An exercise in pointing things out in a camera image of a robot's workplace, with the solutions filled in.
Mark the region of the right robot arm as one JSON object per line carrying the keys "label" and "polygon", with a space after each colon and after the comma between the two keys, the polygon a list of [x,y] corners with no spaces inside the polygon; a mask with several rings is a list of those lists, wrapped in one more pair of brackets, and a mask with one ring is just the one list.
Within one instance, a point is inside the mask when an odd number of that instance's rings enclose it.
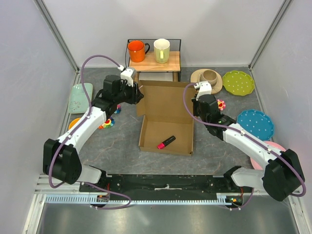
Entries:
{"label": "right robot arm", "polygon": [[209,133],[229,143],[261,166],[260,170],[239,167],[223,179],[229,192],[239,187],[264,190],[277,201],[292,195],[303,197],[307,188],[297,153],[280,151],[244,130],[234,119],[220,112],[216,98],[205,94],[192,98],[193,118],[203,123]]}

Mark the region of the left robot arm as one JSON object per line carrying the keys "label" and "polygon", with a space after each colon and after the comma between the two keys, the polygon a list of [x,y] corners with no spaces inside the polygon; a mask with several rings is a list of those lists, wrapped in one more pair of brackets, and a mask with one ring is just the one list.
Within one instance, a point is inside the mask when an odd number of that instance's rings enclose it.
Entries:
{"label": "left robot arm", "polygon": [[57,188],[52,183],[55,178],[67,184],[88,182],[97,192],[105,190],[107,180],[101,176],[102,171],[83,165],[79,152],[95,130],[117,110],[119,104],[137,104],[143,97],[138,83],[131,78],[108,75],[103,81],[103,88],[83,117],[58,139],[48,139],[44,143],[43,172],[49,176],[50,186]]}

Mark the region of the brown cardboard paper box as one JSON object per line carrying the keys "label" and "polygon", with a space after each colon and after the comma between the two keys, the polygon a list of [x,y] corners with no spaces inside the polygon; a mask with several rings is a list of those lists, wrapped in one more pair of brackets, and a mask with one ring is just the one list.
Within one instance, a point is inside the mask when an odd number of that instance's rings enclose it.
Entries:
{"label": "brown cardboard paper box", "polygon": [[[141,151],[191,156],[194,147],[194,119],[185,109],[193,109],[196,90],[188,83],[173,81],[138,82],[144,98],[136,105],[138,116],[143,116],[138,146]],[[176,140],[164,149],[157,146],[175,136]]]}

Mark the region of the pink marker pen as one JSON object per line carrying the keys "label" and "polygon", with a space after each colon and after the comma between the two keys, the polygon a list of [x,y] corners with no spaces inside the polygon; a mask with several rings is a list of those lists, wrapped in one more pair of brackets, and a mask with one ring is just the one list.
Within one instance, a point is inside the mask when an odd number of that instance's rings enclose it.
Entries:
{"label": "pink marker pen", "polygon": [[167,138],[166,140],[164,140],[163,142],[161,142],[157,148],[158,149],[164,149],[167,145],[171,144],[173,141],[176,140],[176,137],[175,136],[170,136],[169,138]]}

